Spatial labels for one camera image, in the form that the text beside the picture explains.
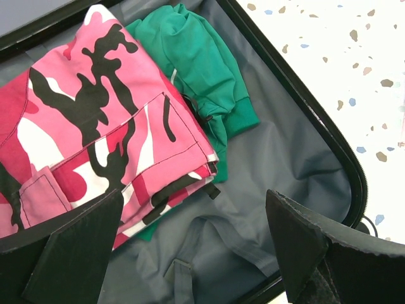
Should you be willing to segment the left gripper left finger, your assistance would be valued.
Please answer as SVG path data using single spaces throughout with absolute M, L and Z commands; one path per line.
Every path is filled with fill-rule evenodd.
M 123 210 L 113 191 L 1 239 L 1 303 L 97 303 Z

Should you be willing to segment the green Guess shirt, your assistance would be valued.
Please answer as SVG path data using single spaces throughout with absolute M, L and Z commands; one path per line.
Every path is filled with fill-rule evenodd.
M 164 5 L 126 26 L 177 90 L 196 100 L 219 162 L 215 183 L 228 179 L 228 140 L 260 121 L 232 52 L 202 16 Z

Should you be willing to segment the pink camouflage pants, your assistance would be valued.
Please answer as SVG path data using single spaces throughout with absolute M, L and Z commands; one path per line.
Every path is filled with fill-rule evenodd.
M 117 192 L 115 246 L 210 183 L 218 157 L 187 103 L 103 5 L 1 88 L 1 236 Z

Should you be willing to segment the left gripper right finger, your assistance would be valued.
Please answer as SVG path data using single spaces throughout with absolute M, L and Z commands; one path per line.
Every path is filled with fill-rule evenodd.
M 404 245 L 269 190 L 266 215 L 289 303 L 404 303 Z

